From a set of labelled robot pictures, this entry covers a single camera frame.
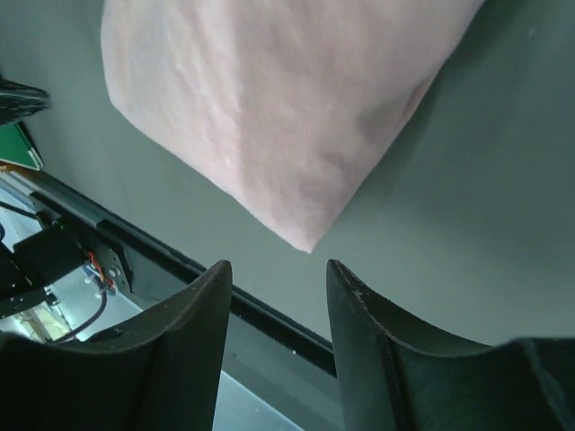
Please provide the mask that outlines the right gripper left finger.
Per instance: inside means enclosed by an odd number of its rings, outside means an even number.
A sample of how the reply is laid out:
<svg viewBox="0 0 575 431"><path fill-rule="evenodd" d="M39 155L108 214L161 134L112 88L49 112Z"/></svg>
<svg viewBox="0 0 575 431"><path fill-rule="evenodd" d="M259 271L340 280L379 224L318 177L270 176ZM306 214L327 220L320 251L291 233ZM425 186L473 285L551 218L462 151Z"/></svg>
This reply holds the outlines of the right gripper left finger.
<svg viewBox="0 0 575 431"><path fill-rule="evenodd" d="M84 342L1 337L4 430L209 430L229 313L215 285L177 295Z"/></svg>

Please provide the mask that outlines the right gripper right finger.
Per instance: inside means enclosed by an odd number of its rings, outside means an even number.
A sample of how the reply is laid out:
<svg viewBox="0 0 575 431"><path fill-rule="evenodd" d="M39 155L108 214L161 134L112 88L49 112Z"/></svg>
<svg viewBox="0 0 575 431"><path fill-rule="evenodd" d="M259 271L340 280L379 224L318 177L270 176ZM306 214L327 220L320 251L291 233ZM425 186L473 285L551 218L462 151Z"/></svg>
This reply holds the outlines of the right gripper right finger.
<svg viewBox="0 0 575 431"><path fill-rule="evenodd" d="M348 430L571 430L574 342L490 347L405 311L341 262L326 267L333 355Z"/></svg>

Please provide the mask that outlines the pink t shirt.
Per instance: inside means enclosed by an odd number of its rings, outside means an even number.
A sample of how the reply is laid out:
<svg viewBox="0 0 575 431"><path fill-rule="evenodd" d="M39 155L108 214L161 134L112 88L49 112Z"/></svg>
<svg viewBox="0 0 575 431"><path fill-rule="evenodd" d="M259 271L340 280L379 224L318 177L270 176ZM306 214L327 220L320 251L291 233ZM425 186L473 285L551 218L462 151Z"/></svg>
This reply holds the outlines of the pink t shirt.
<svg viewBox="0 0 575 431"><path fill-rule="evenodd" d="M113 106L309 252L418 108L477 1L108 1Z"/></svg>

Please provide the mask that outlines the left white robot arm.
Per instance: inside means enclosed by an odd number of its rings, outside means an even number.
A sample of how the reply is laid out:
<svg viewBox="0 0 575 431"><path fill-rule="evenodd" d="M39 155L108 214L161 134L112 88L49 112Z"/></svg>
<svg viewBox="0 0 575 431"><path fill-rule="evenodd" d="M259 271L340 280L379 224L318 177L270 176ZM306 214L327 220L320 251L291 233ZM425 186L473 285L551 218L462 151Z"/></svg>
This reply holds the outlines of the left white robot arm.
<svg viewBox="0 0 575 431"><path fill-rule="evenodd" d="M11 249L1 245L2 317L49 299L48 286L87 264L108 290L130 287L133 271L120 245L40 194L32 204L31 212L2 205L40 224L39 232Z"/></svg>

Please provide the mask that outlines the green book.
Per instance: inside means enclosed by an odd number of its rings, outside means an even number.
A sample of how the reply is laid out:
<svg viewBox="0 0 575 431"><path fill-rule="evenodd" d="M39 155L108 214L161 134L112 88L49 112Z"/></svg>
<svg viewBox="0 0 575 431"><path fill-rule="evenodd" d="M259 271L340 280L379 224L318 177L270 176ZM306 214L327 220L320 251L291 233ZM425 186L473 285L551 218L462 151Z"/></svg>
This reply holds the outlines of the green book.
<svg viewBox="0 0 575 431"><path fill-rule="evenodd" d="M34 171L43 168L43 161L20 124L1 126L1 164Z"/></svg>

